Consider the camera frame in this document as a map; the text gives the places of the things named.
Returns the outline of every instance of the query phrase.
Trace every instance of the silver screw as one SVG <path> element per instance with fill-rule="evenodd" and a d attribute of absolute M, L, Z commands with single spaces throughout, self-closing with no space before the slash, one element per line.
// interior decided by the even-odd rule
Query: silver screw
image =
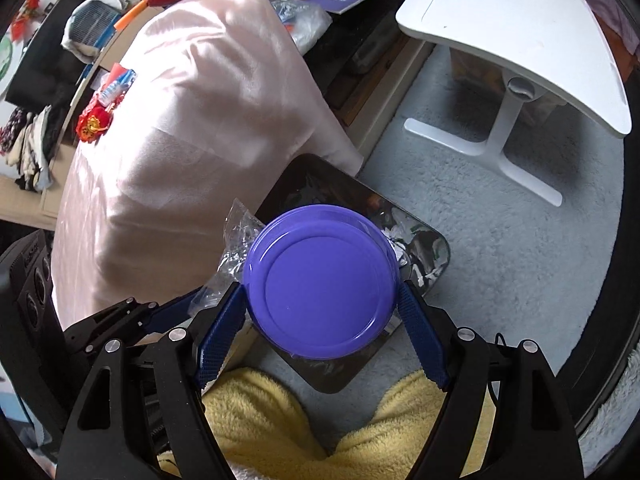
<path fill-rule="evenodd" d="M 118 348 L 120 348 L 120 342 L 117 339 L 112 339 L 104 346 L 104 349 L 109 354 L 115 352 Z"/>
<path fill-rule="evenodd" d="M 461 328 L 458 330 L 458 337 L 462 339 L 462 341 L 473 341 L 476 334 L 474 334 L 474 331 L 470 328 Z"/>
<path fill-rule="evenodd" d="M 169 332 L 169 339 L 171 341 L 180 341 L 180 339 L 184 339 L 184 336 L 187 335 L 187 331 L 183 328 L 174 328 Z"/>
<path fill-rule="evenodd" d="M 535 354 L 538 351 L 538 345 L 529 339 L 522 343 L 522 347 L 530 354 Z"/>

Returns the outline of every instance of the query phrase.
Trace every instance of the round purple plastic lid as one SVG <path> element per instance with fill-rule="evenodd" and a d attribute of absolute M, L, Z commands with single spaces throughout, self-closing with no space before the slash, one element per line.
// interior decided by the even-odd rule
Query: round purple plastic lid
<path fill-rule="evenodd" d="M 373 341 L 391 318 L 399 281 L 382 232 L 332 205 L 276 218 L 251 246 L 242 274 L 261 332 L 291 355 L 318 360 Z"/>

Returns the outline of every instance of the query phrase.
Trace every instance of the white tabletop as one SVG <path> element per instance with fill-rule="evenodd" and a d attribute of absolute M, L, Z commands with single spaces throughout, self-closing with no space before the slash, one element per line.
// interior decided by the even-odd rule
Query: white tabletop
<path fill-rule="evenodd" d="M 396 19 L 409 36 L 528 78 L 612 134 L 631 131 L 620 74 L 585 0 L 406 0 Z"/>

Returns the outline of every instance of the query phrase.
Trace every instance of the blue gripper pad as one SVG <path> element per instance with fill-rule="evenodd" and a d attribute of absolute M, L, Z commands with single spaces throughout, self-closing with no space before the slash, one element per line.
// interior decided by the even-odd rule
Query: blue gripper pad
<path fill-rule="evenodd" d="M 435 330 L 406 283 L 398 291 L 398 313 L 418 355 L 424 374 L 443 389 L 449 384 L 446 356 Z"/>
<path fill-rule="evenodd" d="M 244 325 L 244 314 L 248 306 L 244 286 L 238 286 L 204 336 L 198 348 L 198 371 L 194 377 L 200 388 L 218 378 L 231 343 Z"/>

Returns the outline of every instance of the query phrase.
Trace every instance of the orange handle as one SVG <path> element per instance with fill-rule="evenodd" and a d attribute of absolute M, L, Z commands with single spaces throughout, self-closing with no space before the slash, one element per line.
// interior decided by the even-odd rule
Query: orange handle
<path fill-rule="evenodd" d="M 131 23 L 135 19 L 135 17 L 140 14 L 140 12 L 146 9 L 147 5 L 147 0 L 141 0 L 139 4 L 133 7 L 133 9 L 127 12 L 124 16 L 122 16 L 113 25 L 113 28 L 115 28 L 118 32 L 122 32 L 127 27 L 127 25 L 129 25 L 129 23 Z"/>

